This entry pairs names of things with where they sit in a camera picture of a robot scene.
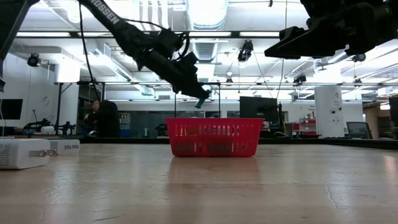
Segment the table surface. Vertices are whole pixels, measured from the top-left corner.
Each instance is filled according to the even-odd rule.
[[[168,145],[84,144],[0,171],[0,223],[397,223],[397,158],[327,145],[178,158]]]

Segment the red basket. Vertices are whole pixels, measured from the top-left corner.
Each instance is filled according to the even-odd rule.
[[[165,118],[173,155],[250,157],[259,141],[261,118]]]

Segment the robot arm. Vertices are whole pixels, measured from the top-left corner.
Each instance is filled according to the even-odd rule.
[[[394,0],[301,0],[310,18],[308,30],[290,27],[266,57],[298,59],[333,56],[347,45],[347,55],[364,54],[397,37],[398,6]]]
[[[1,14],[0,23],[6,21],[8,25],[5,28],[0,26],[0,35],[7,35],[7,37],[0,36],[0,47],[2,47],[0,59],[4,60],[29,7],[38,1],[16,0],[0,4],[0,13],[5,13]],[[139,70],[144,66],[149,68],[172,84],[175,92],[181,91],[184,95],[201,99],[209,97],[209,93],[198,82],[196,75],[198,69],[195,66],[197,58],[194,53],[191,52],[178,60],[171,60],[174,52],[183,46],[182,35],[162,29],[158,36],[149,36],[120,18],[104,0],[78,0],[78,2],[114,35],[120,48],[137,62]]]

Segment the power adapter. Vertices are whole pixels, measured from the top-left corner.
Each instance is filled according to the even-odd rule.
[[[50,148],[60,156],[79,154],[80,141],[77,139],[54,139],[50,140]]]
[[[44,139],[0,139],[0,169],[27,169],[49,162],[50,141]]]

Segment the white wall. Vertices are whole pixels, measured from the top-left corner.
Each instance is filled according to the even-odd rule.
[[[174,111],[174,102],[133,102],[115,101],[119,111]],[[196,109],[194,102],[177,103],[177,111],[218,111],[218,102],[206,102],[201,109]],[[282,110],[288,112],[289,122],[298,121],[315,110],[315,102],[282,103]],[[222,102],[221,117],[227,111],[239,111],[239,102]],[[347,121],[363,121],[362,103],[343,103],[343,119]]]
[[[57,114],[58,86],[53,84],[54,73],[45,68],[32,68],[26,60],[8,54],[3,66],[4,93],[1,99],[23,99],[21,118],[7,120],[8,126],[24,127],[34,122],[32,110],[36,110],[38,120]]]

